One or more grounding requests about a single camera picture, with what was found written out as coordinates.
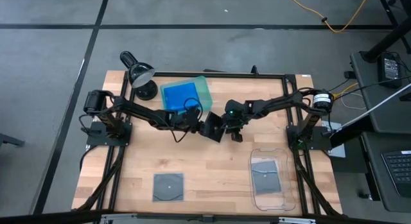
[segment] transparent container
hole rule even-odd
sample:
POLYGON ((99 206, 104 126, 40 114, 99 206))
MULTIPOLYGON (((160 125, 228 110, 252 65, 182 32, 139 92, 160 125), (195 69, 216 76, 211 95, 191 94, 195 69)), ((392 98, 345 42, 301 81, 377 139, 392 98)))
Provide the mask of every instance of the transparent container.
POLYGON ((256 149, 251 152, 250 179, 254 205, 261 211, 295 208, 287 153, 282 149, 256 149))
POLYGON ((187 108, 198 104, 194 99, 189 98, 199 100, 204 111, 210 111, 213 105, 204 76, 161 85, 160 91, 162 104, 166 110, 184 112, 184 102, 187 108))

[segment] translucent container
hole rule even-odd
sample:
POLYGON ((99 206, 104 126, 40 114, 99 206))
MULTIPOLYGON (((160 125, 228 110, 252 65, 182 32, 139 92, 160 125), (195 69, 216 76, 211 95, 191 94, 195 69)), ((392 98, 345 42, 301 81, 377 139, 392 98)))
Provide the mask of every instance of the translucent container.
POLYGON ((162 104, 166 110, 183 112, 185 111, 184 102, 187 108, 198 104, 194 99, 187 100, 188 98, 199 100, 204 111, 210 111, 213 105, 204 76, 161 85, 160 91, 162 104))
POLYGON ((261 211, 295 208, 287 153, 282 149, 256 149, 251 152, 250 179, 254 205, 261 211))

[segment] lamp shade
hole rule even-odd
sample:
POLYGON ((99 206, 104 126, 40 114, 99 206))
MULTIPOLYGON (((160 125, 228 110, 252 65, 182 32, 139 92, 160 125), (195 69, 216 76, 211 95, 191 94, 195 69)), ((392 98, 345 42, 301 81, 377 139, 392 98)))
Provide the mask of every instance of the lamp shade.
POLYGON ((129 51, 122 52, 120 60, 128 69, 128 80, 133 88, 141 87, 148 83, 155 73, 155 69, 152 66, 138 62, 129 51))

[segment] lamp base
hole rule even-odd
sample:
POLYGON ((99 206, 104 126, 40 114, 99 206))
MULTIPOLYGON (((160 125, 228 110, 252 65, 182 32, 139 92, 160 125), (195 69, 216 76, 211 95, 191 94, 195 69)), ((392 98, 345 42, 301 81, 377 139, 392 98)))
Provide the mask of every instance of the lamp base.
POLYGON ((150 80, 143 86, 136 88, 136 96, 141 100, 153 99, 159 91, 157 84, 150 80))

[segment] keyboard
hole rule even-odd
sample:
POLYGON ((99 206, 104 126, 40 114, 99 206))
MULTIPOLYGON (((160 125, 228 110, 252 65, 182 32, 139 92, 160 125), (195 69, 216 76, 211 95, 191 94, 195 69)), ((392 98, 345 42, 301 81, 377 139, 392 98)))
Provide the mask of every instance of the keyboard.
POLYGON ((411 150, 383 153, 382 157, 397 193, 411 198, 411 150))

